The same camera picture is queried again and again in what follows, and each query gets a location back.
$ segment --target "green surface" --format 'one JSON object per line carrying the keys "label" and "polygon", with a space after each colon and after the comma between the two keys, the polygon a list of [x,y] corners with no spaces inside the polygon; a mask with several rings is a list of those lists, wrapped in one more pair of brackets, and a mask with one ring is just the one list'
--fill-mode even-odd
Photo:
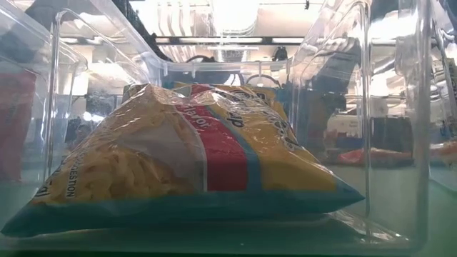
{"label": "green surface", "polygon": [[[444,189],[434,182],[429,187],[429,238],[422,251],[414,256],[457,256],[457,194]],[[0,257],[11,256],[201,256],[201,254],[172,253],[108,253],[108,252],[0,252]]]}

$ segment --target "person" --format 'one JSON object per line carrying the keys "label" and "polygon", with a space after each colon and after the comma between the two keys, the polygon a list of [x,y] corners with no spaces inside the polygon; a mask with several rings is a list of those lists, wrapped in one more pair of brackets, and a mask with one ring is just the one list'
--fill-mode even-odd
{"label": "person", "polygon": [[79,125],[76,130],[76,138],[69,142],[68,149],[73,151],[89,134],[91,133],[91,127],[87,124]]}
{"label": "person", "polygon": [[[398,0],[372,0],[370,24],[382,21],[393,11],[398,11]],[[328,120],[337,109],[346,109],[346,94],[351,74],[361,65],[361,47],[358,40],[348,36],[348,33],[344,33],[342,38],[346,41],[335,40],[335,44],[341,45],[337,49],[342,50],[330,53],[317,74],[305,82],[306,90],[299,96],[303,100],[300,101],[298,109],[305,111],[297,126],[306,127],[306,130],[297,135],[298,142],[321,160],[327,158],[324,134]]]}
{"label": "person", "polygon": [[81,118],[78,116],[75,119],[71,119],[68,122],[68,126],[66,127],[66,134],[65,134],[65,143],[72,142],[76,139],[76,131],[78,127],[81,125]]}
{"label": "person", "polygon": [[[72,0],[35,0],[24,12],[50,31],[52,21],[62,9],[69,8],[70,1]],[[71,8],[84,10],[84,6],[77,4]],[[65,19],[74,19],[74,17],[66,16]],[[0,55],[20,64],[32,62],[44,41],[27,40],[30,39],[28,33],[29,31],[21,24],[14,24],[9,31],[1,35]]]}

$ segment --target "plastic bag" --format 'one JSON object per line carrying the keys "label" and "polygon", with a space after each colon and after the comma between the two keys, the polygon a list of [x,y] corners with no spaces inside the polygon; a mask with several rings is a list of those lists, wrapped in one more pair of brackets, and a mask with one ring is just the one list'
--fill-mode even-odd
{"label": "plastic bag", "polygon": [[124,87],[124,92],[122,93],[122,103],[125,103],[132,96],[136,95],[140,90],[145,88],[148,84],[134,84],[127,85]]}
{"label": "plastic bag", "polygon": [[430,159],[434,165],[455,165],[457,163],[457,141],[431,145]]}
{"label": "plastic bag", "polygon": [[172,89],[175,92],[183,94],[184,96],[191,95],[192,86],[212,86],[220,91],[227,91],[234,96],[241,98],[260,98],[263,102],[272,108],[274,111],[286,117],[284,110],[284,104],[286,103],[286,92],[284,89],[278,88],[264,88],[259,86],[228,86],[228,85],[217,85],[217,84],[186,84],[183,82],[165,83],[165,89]]}
{"label": "plastic bag", "polygon": [[284,114],[254,92],[188,90],[140,90],[2,233],[325,213],[363,199],[299,146]]}
{"label": "plastic bag", "polygon": [[[413,163],[411,153],[371,148],[371,165],[375,167],[393,168],[398,166],[410,166]],[[338,155],[337,163],[360,166],[365,164],[363,149],[349,151]]]}

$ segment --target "yellow chip bag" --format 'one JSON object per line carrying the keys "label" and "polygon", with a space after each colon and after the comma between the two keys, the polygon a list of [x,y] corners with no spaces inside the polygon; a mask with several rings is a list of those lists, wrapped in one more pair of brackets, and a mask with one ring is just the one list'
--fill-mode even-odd
{"label": "yellow chip bag", "polygon": [[325,213],[363,199],[296,143],[273,101],[238,89],[143,87],[2,233]]}
{"label": "yellow chip bag", "polygon": [[[171,89],[184,96],[191,94],[193,86],[205,86],[205,84],[186,84],[183,82],[173,82],[164,84],[164,88]],[[276,111],[284,120],[287,120],[287,115],[283,109],[282,93],[283,89],[278,88],[264,88],[259,86],[227,86],[211,84],[212,86],[220,91],[229,92],[233,96],[241,97],[243,99],[251,99],[252,101],[263,101],[267,106]]]}
{"label": "yellow chip bag", "polygon": [[129,100],[132,96],[136,95],[147,85],[148,84],[134,84],[125,86],[124,93],[122,94],[122,103]]}

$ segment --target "clear plastic bin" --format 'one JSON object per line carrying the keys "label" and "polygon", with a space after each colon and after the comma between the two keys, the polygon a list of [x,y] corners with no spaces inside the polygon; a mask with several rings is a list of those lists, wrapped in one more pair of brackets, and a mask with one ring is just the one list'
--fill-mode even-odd
{"label": "clear plastic bin", "polygon": [[456,17],[448,3],[432,2],[433,58],[431,81],[435,99],[431,102],[431,170],[432,180],[457,191],[456,173]]}
{"label": "clear plastic bin", "polygon": [[[13,2],[27,7],[26,1]],[[59,35],[52,46],[70,46],[88,62],[87,70],[75,76],[72,93],[65,94],[73,98],[69,126],[77,116],[82,118],[76,126],[96,126],[119,105],[128,84],[164,86],[182,81],[274,87],[284,92],[284,108],[299,143],[366,200],[319,220],[299,216],[287,221],[0,237],[2,248],[402,255],[424,244],[431,105],[429,1],[400,0],[398,13],[371,19],[379,5],[370,11],[363,1],[326,1],[288,61],[218,64],[162,61],[109,0],[66,4],[55,8],[62,12],[54,22],[58,26],[52,28]],[[1,5],[11,7],[4,1]],[[2,14],[16,24],[30,20],[23,14],[16,17]],[[375,33],[399,24],[396,34]],[[63,54],[54,50],[53,60],[61,60],[57,55]],[[113,68],[97,67],[107,63]],[[57,129],[65,134],[64,127]],[[46,174],[50,168],[37,172]],[[23,182],[0,185],[6,207],[0,211],[0,227],[32,197],[43,179],[29,188]]]}
{"label": "clear plastic bin", "polygon": [[69,92],[86,60],[65,45],[53,59],[50,33],[7,1],[0,19],[3,224],[61,163]]}

